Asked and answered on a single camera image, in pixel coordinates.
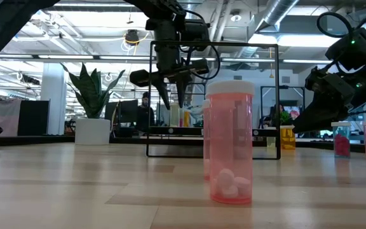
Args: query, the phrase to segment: snake plant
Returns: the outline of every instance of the snake plant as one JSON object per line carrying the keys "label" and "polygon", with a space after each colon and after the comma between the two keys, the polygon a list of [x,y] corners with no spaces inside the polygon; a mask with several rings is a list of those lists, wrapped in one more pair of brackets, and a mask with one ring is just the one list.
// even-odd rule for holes
{"label": "snake plant", "polygon": [[80,75],[75,76],[69,72],[69,70],[62,64],[64,71],[69,73],[70,80],[73,85],[79,90],[74,90],[77,100],[84,107],[88,118],[100,118],[101,112],[105,105],[109,102],[109,98],[112,94],[110,92],[113,89],[119,79],[124,74],[125,70],[121,71],[116,80],[111,82],[106,90],[101,88],[101,72],[97,72],[97,69],[88,74],[86,66],[83,64],[81,67]]}

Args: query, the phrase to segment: white planter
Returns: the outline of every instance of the white planter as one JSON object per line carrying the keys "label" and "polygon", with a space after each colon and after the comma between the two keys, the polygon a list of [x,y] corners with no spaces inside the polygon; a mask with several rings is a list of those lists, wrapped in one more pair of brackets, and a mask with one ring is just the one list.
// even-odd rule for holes
{"label": "white planter", "polygon": [[104,119],[76,120],[76,144],[100,146],[109,144],[111,122]]}

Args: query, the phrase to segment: pillar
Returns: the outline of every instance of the pillar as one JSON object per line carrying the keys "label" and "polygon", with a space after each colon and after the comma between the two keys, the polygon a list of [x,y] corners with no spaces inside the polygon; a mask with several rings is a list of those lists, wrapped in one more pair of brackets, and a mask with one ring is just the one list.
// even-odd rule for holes
{"label": "pillar", "polygon": [[50,101],[48,134],[64,134],[66,110],[66,77],[60,64],[43,65],[41,100]]}

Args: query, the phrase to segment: table surface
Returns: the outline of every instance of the table surface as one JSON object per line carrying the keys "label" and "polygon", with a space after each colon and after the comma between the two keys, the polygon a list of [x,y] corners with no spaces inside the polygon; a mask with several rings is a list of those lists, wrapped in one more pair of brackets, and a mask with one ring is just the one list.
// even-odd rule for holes
{"label": "table surface", "polygon": [[0,148],[0,229],[366,228],[364,154],[335,159],[305,148],[254,161],[252,205],[224,205],[209,198],[202,159],[144,152],[127,144]]}

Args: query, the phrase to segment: potted plant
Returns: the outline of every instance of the potted plant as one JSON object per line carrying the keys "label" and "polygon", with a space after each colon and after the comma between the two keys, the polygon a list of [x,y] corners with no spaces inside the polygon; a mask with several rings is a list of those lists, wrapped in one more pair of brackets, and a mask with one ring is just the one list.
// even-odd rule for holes
{"label": "potted plant", "polygon": [[106,90],[101,88],[101,72],[97,69],[88,74],[86,66],[83,64],[79,76],[75,76],[62,64],[64,71],[69,73],[70,80],[79,90],[74,90],[77,100],[84,107],[87,118],[76,120],[76,144],[81,145],[105,145],[109,144],[111,122],[100,119],[101,112],[109,102],[113,89],[125,70],[121,71],[118,78],[111,82]]}

